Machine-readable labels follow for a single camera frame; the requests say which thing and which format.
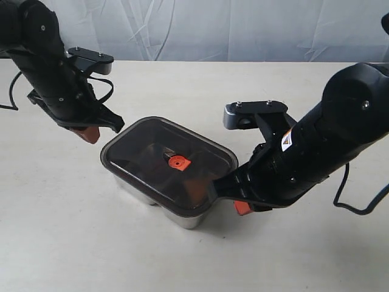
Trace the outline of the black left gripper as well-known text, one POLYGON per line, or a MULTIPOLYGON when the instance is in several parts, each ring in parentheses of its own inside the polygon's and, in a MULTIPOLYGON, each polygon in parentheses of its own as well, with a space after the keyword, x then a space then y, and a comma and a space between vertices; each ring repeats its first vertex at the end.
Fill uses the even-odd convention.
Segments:
POLYGON ((35 90, 32 90, 27 98, 32 104, 38 105, 58 126, 71 130, 90 144, 99 140, 99 127, 110 128, 119 133, 125 125, 121 116, 95 98, 91 85, 87 85, 73 97, 54 98, 52 105, 35 90))

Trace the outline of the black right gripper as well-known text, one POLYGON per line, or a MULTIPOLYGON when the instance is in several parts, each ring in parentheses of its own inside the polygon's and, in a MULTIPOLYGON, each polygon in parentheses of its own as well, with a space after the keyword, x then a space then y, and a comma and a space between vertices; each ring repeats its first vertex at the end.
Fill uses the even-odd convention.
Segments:
POLYGON ((296 175, 281 173, 282 161, 278 148, 268 143, 259 144, 248 162, 215 179, 209 186, 209 200, 233 200, 239 216, 252 210, 272 210, 294 204, 304 195, 296 175))

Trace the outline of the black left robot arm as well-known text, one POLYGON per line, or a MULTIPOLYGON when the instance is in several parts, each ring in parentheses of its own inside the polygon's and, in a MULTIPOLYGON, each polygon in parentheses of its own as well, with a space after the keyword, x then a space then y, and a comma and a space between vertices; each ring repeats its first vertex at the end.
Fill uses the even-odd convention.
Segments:
POLYGON ((32 85, 27 98, 59 127, 94 144, 100 128, 119 133, 121 116, 105 106, 113 90, 97 98, 89 79, 111 72, 113 56, 72 47, 66 49, 57 15, 41 1, 1 1, 1 50, 32 85))

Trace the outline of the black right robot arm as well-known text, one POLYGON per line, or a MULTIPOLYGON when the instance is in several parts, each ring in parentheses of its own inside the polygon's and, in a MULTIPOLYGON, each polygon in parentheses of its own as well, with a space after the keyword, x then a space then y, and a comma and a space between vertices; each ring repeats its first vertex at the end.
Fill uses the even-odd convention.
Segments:
POLYGON ((300 120, 275 100, 226 105, 229 130, 261 131, 251 158, 208 188, 212 203, 233 200, 255 212, 297 202, 388 134, 388 65, 357 63, 334 74, 300 120))

